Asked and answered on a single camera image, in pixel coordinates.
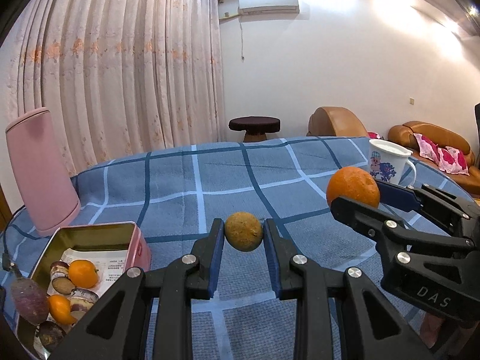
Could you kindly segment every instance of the air conditioner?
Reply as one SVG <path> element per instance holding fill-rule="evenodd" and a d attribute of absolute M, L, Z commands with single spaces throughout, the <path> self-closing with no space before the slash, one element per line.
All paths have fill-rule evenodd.
<path fill-rule="evenodd" d="M 299 0 L 238 0 L 238 13 L 299 13 Z"/>

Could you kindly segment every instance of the mug handle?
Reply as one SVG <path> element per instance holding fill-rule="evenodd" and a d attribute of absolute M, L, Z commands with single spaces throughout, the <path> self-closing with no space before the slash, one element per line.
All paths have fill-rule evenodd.
<path fill-rule="evenodd" d="M 415 184 L 415 181 L 417 180 L 417 168 L 415 167 L 415 165 L 413 164 L 413 162 L 411 162 L 410 160 L 407 160 L 406 161 L 406 164 L 412 168 L 413 170 L 413 181 L 411 182 L 411 185 L 414 185 Z"/>

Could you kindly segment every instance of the blue plaid tablecloth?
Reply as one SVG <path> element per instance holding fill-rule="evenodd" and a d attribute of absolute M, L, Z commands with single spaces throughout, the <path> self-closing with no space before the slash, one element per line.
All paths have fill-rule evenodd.
<path fill-rule="evenodd" d="M 326 268 L 358 266 L 380 286 L 382 268 L 374 243 L 335 221 L 325 200 L 330 176 L 339 168 L 366 168 L 367 138 L 302 137 L 260 143 L 221 142 L 149 152 L 102 163 L 73 178 L 82 209 L 72 225 L 135 221 L 152 251 L 152 269 L 190 252 L 214 218 L 247 211 L 273 218 L 282 236 Z M 469 199 L 457 184 L 412 159 L 417 182 Z M 411 182 L 410 169 L 401 185 Z M 442 234 L 414 212 L 381 205 L 417 230 Z M 8 229 L 13 260 L 28 275 L 47 244 L 23 210 Z M 3 271 L 6 287 L 12 275 Z M 418 330 L 422 312 L 385 293 Z M 263 245 L 242 253 L 225 243 L 215 296 L 192 305 L 195 359 L 291 359 L 295 301 L 275 299 Z M 155 311 L 147 358 L 151 358 Z M 5 316 L 14 324 L 10 297 Z M 340 359 L 338 328 L 332 316 L 335 358 Z"/>

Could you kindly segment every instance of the floral curtain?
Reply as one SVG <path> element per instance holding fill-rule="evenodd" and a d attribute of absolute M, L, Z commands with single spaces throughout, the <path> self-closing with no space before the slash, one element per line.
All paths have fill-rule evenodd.
<path fill-rule="evenodd" d="M 71 175 L 224 139 L 218 0 L 31 0 L 0 54 L 9 120 L 48 107 Z"/>

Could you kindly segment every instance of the cartoon print on mug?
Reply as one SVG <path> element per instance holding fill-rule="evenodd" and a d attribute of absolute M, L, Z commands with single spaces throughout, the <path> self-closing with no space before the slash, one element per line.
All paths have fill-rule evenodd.
<path fill-rule="evenodd" d="M 378 151 L 371 152 L 370 174 L 375 178 L 380 178 L 382 181 L 390 181 L 397 172 L 390 162 L 381 162 L 381 156 Z"/>

